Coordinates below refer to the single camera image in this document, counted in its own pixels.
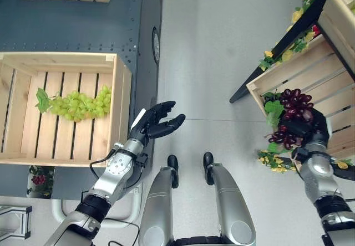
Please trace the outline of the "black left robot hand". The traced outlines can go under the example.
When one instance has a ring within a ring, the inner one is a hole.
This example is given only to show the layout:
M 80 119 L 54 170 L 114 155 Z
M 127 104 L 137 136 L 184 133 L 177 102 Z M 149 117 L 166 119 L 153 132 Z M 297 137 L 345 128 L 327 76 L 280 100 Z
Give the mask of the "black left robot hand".
M 150 139 L 157 139 L 173 133 L 183 124 L 186 116 L 180 114 L 169 121 L 160 122 L 160 120 L 167 117 L 175 104 L 175 101 L 166 101 L 151 107 L 131 129 L 128 139 L 138 140 L 146 147 Z

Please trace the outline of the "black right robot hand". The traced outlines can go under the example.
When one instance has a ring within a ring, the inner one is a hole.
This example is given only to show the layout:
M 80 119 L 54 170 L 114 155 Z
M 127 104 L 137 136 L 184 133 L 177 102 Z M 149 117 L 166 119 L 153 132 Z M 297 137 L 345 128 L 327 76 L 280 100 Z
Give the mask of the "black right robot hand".
M 279 125 L 286 126 L 288 132 L 302 138 L 302 146 L 310 143 L 317 143 L 328 147 L 329 139 L 332 136 L 332 126 L 329 118 L 326 118 L 316 109 L 311 109 L 311 119 L 309 122 L 302 120 L 283 120 Z

